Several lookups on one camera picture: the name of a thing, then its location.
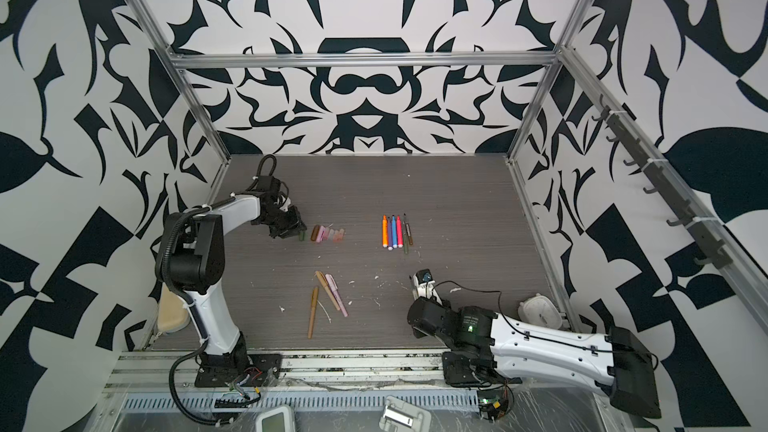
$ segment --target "robotic arm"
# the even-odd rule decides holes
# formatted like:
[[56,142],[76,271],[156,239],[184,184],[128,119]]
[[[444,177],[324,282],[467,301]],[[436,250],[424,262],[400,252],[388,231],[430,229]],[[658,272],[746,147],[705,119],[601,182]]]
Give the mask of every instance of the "robotic arm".
[[660,418],[651,353],[627,329],[576,334],[538,327],[480,307],[458,312],[440,299],[428,269],[412,278],[416,301],[408,324],[416,337],[443,341],[446,383],[487,387],[512,378],[542,378],[608,396],[614,407]]
[[[261,169],[274,160],[269,174]],[[270,236],[291,237],[306,230],[283,183],[273,176],[274,156],[264,156],[253,183],[226,200],[188,212],[168,215],[160,240],[155,275],[179,296],[200,336],[197,387],[218,387],[249,366],[243,333],[232,317],[221,290],[224,236],[246,222],[270,227]]]

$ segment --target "purple marker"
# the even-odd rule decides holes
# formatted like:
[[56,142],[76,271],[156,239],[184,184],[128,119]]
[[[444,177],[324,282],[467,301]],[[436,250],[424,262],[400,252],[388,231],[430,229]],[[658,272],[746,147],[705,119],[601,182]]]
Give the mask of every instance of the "purple marker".
[[395,222],[395,216],[392,216],[392,248],[397,248],[397,222]]
[[386,220],[386,233],[389,235],[389,246],[387,246],[387,250],[392,250],[393,242],[392,242],[392,222],[387,219]]

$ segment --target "dark wooden surface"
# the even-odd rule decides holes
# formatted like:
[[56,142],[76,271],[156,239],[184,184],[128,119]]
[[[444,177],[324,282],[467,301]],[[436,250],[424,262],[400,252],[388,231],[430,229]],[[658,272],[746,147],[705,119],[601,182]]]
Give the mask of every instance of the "dark wooden surface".
[[[218,198],[251,182],[260,156],[235,156]],[[275,177],[311,231],[344,228],[341,243],[272,239],[266,226],[240,226],[225,237],[224,295],[249,348],[437,347],[415,339],[406,315],[408,276],[430,268],[438,282],[502,290],[507,315],[536,292],[550,296],[544,269],[501,155],[280,156]],[[382,247],[382,214],[408,215],[414,246]],[[320,290],[314,337],[306,338],[315,270],[331,273],[350,313],[344,318]],[[497,309],[496,294],[445,284],[454,308]],[[159,338],[155,350],[197,347],[192,326]]]

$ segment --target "light pink marker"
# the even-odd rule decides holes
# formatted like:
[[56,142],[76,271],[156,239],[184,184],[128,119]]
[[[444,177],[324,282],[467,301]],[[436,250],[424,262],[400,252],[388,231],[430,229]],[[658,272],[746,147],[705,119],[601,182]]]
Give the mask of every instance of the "light pink marker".
[[336,298],[336,302],[338,302],[339,307],[341,307],[341,313],[344,314],[344,317],[348,317],[346,309],[344,308],[344,302],[342,302],[341,297],[339,296],[339,289],[336,287],[336,281],[333,280],[333,276],[331,274],[326,274],[326,281],[328,282],[328,287],[331,288],[333,297]]

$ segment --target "red marker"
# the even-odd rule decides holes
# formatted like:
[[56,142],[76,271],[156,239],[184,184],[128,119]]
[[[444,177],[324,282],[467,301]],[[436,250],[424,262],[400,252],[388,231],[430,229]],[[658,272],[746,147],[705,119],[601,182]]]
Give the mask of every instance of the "red marker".
[[402,226],[400,226],[400,216],[397,216],[397,246],[402,247]]

